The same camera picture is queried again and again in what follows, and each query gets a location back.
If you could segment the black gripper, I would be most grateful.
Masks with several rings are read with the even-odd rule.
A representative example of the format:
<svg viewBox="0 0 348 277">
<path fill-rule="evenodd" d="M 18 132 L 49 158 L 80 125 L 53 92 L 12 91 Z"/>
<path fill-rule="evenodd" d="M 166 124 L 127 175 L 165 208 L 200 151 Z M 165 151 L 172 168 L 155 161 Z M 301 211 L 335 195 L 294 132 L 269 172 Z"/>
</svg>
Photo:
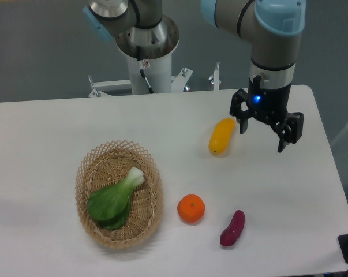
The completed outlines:
<svg viewBox="0 0 348 277">
<path fill-rule="evenodd" d="M 281 153 L 287 145 L 295 144 L 301 138 L 304 114 L 287 112 L 291 83 L 282 88 L 265 89 L 261 87 L 261 81 L 261 75 L 256 75 L 249 80 L 248 93 L 239 89 L 232 96 L 229 114 L 240 125 L 240 134 L 247 131 L 251 117 L 271 126 L 279 137 L 278 152 Z"/>
</svg>

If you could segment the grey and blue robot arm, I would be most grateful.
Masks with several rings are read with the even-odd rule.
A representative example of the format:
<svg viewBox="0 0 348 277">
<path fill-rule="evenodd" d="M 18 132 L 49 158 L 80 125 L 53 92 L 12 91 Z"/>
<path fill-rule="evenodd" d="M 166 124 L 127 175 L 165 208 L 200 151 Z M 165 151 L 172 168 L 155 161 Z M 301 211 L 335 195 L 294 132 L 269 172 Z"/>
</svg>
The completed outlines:
<svg viewBox="0 0 348 277">
<path fill-rule="evenodd" d="M 203 17 L 252 46 L 248 89 L 231 99 L 230 114 L 245 132 L 248 119 L 271 127 L 278 151 L 302 136 L 304 116 L 287 102 L 301 34 L 305 1 L 202 1 Z M 103 40 L 114 40 L 128 62 L 134 94 L 174 91 L 171 55 L 179 43 L 176 23 L 163 14 L 161 1 L 89 1 L 89 26 Z"/>
</svg>

